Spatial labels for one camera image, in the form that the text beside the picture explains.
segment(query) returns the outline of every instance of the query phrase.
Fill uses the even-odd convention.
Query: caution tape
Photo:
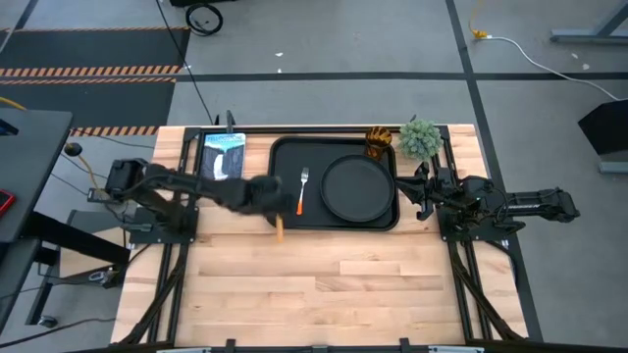
[[[158,126],[76,127],[70,130],[70,136],[150,136],[156,134],[158,130]]]
[[[131,77],[131,78],[87,78],[87,79],[7,79],[0,80],[0,84],[98,84],[98,83],[142,83],[142,82],[171,82],[177,80],[172,77]]]
[[[171,75],[178,73],[180,69],[179,65],[96,68],[0,68],[0,77]]]
[[[187,26],[170,27],[172,30],[189,29]],[[147,26],[147,27],[113,27],[113,28],[22,28],[16,29],[16,32],[33,32],[33,31],[119,31],[119,30],[168,30],[164,26]]]

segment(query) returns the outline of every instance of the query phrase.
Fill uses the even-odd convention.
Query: potted plant
[[[443,147],[441,132],[432,122],[416,120],[414,116],[400,129],[399,148],[408,158],[421,162],[429,161],[432,156],[439,153],[441,147]]]

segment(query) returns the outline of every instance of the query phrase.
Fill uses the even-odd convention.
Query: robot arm
[[[132,199],[162,220],[176,219],[184,206],[178,200],[164,199],[155,190],[178,191],[190,198],[209,198],[245,215],[284,213],[291,204],[291,197],[282,192],[280,182],[272,176],[212,180],[178,173],[141,159],[115,161],[105,186],[105,191],[115,200]]]
[[[432,177],[428,173],[428,164],[423,163],[414,176],[398,177],[395,182],[412,203],[421,204],[420,221],[433,213],[433,205],[444,210],[447,226],[460,235],[452,241],[484,239],[484,235],[491,240],[504,238],[525,226],[511,217],[569,223],[580,216],[571,195],[560,188],[505,193],[484,177],[458,179],[448,168],[437,169]]]

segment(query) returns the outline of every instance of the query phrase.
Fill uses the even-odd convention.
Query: wooden tabletop
[[[459,175],[485,177],[475,128],[448,127]],[[160,128],[153,163],[177,167],[184,129]],[[270,146],[279,137],[247,135],[245,177],[267,173]],[[412,175],[418,166],[398,152],[396,160],[400,176]],[[399,223],[388,232],[287,229],[280,244],[263,218],[199,201],[177,346],[224,346],[228,338],[239,346],[396,345],[400,337],[411,344],[464,343],[436,215],[418,222],[417,206],[402,195],[399,203]],[[484,243],[475,245],[487,297],[515,331],[526,335],[508,258]],[[152,301],[161,255],[162,245],[154,245],[131,264],[112,341],[127,335]],[[467,298],[478,336],[478,315]],[[169,308],[167,302],[161,338]]]

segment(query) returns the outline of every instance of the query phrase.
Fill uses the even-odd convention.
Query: white cable
[[[526,60],[528,60],[532,65],[536,66],[537,68],[543,69],[543,70],[545,70],[547,72],[550,72],[550,73],[552,73],[554,75],[561,76],[562,78],[568,79],[570,81],[589,84],[590,86],[595,87],[595,88],[599,89],[600,91],[602,91],[605,95],[607,95],[608,97],[610,97],[610,99],[612,99],[614,101],[624,100],[624,99],[619,99],[619,98],[615,97],[614,95],[610,94],[610,92],[608,92],[607,90],[601,88],[600,86],[598,86],[597,84],[595,84],[595,83],[593,83],[591,81],[587,81],[585,79],[578,79],[578,78],[565,76],[565,75],[563,75],[563,74],[561,74],[559,72],[556,72],[556,71],[554,71],[554,70],[552,70],[550,68],[544,67],[543,65],[541,65],[541,64],[535,62],[534,60],[530,59],[530,57],[523,51],[521,46],[519,44],[517,44],[517,42],[515,42],[512,39],[505,38],[505,37],[494,37],[494,36],[490,36],[489,35],[487,37],[481,38],[481,40],[503,40],[503,41],[507,41],[508,43],[516,46],[517,49],[519,49],[519,51],[521,52],[521,54],[523,54],[523,56],[526,58]]]

